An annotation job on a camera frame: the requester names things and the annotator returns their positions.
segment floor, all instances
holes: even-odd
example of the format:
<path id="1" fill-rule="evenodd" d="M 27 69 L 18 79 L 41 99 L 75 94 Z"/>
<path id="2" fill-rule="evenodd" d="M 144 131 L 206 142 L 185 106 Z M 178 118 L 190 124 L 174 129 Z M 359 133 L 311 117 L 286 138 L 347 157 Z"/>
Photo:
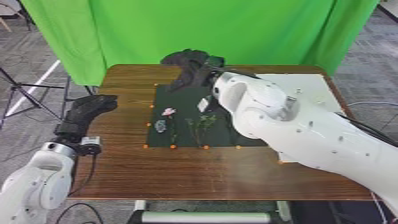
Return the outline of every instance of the floor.
<path id="1" fill-rule="evenodd" d="M 37 30 L 27 31 L 23 20 L 7 20 L 12 33 L 0 27 L 0 66 L 21 82 L 36 82 L 44 74 L 57 57 L 48 47 Z M 352 45 L 341 66 L 334 74 L 334 83 L 348 103 L 359 101 L 386 101 L 398 103 L 398 24 L 377 10 L 364 30 Z M 55 69 L 44 84 L 62 86 L 66 83 L 62 66 Z M 0 80 L 0 112 L 7 102 L 9 84 Z M 71 97 L 87 95 L 80 86 L 73 85 Z M 48 107 L 60 110 L 62 91 L 52 90 L 46 97 Z M 357 119 L 371 125 L 398 141 L 398 110 L 387 105 L 352 106 Z M 0 183 L 11 172 L 25 165 L 41 144 L 52 139 L 57 120 L 39 110 L 12 117 L 5 122 L 0 132 Z M 76 201 L 69 200 L 60 209 L 50 214 L 48 223 L 55 223 L 57 216 L 66 206 Z M 126 223 L 132 214 L 133 201 L 87 201 L 98 208 L 105 223 Z M 149 209 L 155 211 L 265 211 L 272 204 L 265 202 L 153 202 Z M 62 223 L 82 223 L 94 220 L 87 208 L 73 209 Z"/>

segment green screen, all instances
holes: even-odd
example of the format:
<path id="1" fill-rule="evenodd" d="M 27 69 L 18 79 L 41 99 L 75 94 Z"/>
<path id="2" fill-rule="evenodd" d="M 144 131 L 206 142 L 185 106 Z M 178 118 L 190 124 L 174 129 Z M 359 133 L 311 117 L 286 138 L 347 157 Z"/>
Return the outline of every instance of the green screen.
<path id="1" fill-rule="evenodd" d="M 187 48 L 227 64 L 316 65 L 332 75 L 379 0 L 23 0 L 68 73 L 100 85 L 116 64 Z"/>

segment small object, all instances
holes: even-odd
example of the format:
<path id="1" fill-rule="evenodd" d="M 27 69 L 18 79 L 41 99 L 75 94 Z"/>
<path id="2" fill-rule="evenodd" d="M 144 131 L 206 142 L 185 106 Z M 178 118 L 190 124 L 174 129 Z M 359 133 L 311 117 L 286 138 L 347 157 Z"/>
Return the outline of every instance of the small object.
<path id="1" fill-rule="evenodd" d="M 158 133 L 164 133 L 167 130 L 167 126 L 165 126 L 165 120 L 158 120 L 155 123 L 155 130 Z"/>
<path id="2" fill-rule="evenodd" d="M 172 108 L 165 108 L 165 111 L 164 111 L 164 113 L 162 113 L 162 116 L 171 116 L 176 112 L 178 112 L 176 109 L 172 109 Z"/>

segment wooden tabletop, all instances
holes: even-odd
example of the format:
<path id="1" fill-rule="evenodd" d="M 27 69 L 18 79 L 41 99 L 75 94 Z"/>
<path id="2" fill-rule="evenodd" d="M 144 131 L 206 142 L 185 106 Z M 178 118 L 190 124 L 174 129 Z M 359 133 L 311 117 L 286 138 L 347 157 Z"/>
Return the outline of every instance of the wooden tabletop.
<path id="1" fill-rule="evenodd" d="M 311 66 L 231 66 L 256 73 L 325 74 Z M 343 176 L 304 167 L 277 164 L 268 147 L 242 149 L 144 149 L 155 83 L 169 84 L 178 67 L 117 65 L 100 88 L 101 94 L 119 96 L 119 108 L 103 114 L 91 127 L 101 136 L 96 175 L 73 198 L 149 200 L 370 200 L 370 191 Z M 325 77 L 341 107 L 343 99 Z M 82 182 L 91 159 L 78 165 Z"/>

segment tripod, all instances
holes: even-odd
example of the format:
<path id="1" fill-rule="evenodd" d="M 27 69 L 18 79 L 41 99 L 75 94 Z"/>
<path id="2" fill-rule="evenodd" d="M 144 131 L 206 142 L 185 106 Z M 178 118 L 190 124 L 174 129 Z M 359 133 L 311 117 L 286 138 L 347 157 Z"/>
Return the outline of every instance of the tripod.
<path id="1" fill-rule="evenodd" d="M 2 127 L 4 127 L 4 122 L 5 122 L 5 119 L 12 116 L 16 116 L 18 114 L 21 114 L 23 112 L 27 112 L 28 110 L 32 109 L 43 109 L 46 111 L 46 113 L 59 119 L 60 119 L 60 116 L 55 114 L 55 112 L 50 110 L 50 108 L 46 107 L 46 105 L 41 103 L 43 101 L 43 98 L 46 96 L 46 93 L 48 93 L 48 90 L 50 89 L 64 89 L 64 87 L 59 87 L 59 86 L 46 86 L 46 85 L 32 85 L 32 84 L 23 84 L 23 83 L 18 83 L 9 75 L 9 73 L 4 71 L 2 67 L 0 67 L 0 74 L 4 76 L 4 80 L 9 82 L 11 84 L 11 93 L 9 93 L 9 100 L 7 100 L 7 104 L 5 104 L 5 110 L 4 110 L 4 115 L 2 115 L 2 119 L 0 119 L 0 130 L 2 130 Z M 23 86 L 30 86 L 30 87 L 36 87 L 36 88 L 46 88 L 46 91 L 44 91 L 44 94 L 43 94 L 43 97 L 41 99 L 37 100 L 36 97 L 32 96 L 32 94 L 28 93 L 28 91 L 23 89 Z M 27 100 L 30 101 L 32 103 L 32 107 L 28 107 L 27 109 L 20 110 L 18 112 L 14 112 L 12 114 L 9 114 L 9 107 L 11 107 L 11 102 L 12 102 L 12 98 L 14 98 L 14 94 L 16 92 L 21 93 L 23 97 L 27 98 Z"/>

